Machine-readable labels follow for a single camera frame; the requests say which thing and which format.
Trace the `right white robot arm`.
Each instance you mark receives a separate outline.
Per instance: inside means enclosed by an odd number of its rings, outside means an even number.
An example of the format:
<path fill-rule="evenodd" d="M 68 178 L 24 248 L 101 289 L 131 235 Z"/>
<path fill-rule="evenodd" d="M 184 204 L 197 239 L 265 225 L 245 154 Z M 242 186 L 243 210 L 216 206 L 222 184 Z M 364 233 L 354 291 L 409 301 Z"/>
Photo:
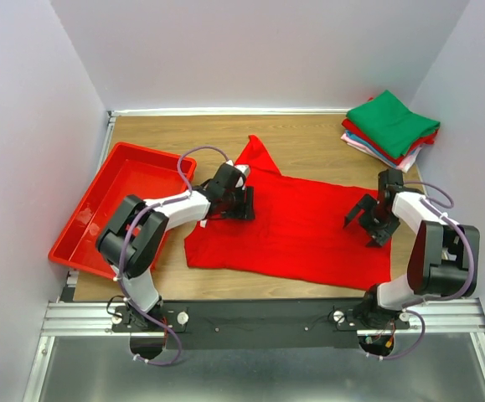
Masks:
<path fill-rule="evenodd" d="M 383 329 L 408 307 L 428 301 L 470 296 L 477 283 L 480 232 L 449 218 L 453 202 L 439 202 L 416 187 L 407 187 L 403 173 L 393 168 L 378 176 L 376 196 L 365 194 L 346 214 L 369 235 L 368 245 L 387 245 L 401 224 L 415 233 L 406 273 L 373 285 L 361 302 L 333 313 L 338 329 Z"/>

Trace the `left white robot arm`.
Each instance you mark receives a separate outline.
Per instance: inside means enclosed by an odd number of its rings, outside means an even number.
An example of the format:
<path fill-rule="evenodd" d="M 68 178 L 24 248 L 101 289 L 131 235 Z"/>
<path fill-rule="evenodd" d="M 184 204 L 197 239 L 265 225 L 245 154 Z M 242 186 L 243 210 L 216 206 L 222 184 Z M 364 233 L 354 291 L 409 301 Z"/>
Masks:
<path fill-rule="evenodd" d="M 247 184 L 249 176 L 249 165 L 228 160 L 198 186 L 185 178 L 187 187 L 179 194 L 156 199 L 132 194 L 121 201 L 95 247 L 112 267 L 114 281 L 120 285 L 131 320 L 139 329 L 168 326 L 162 322 L 162 297 L 150 273 L 166 232 L 190 222 L 253 220 L 254 189 Z"/>

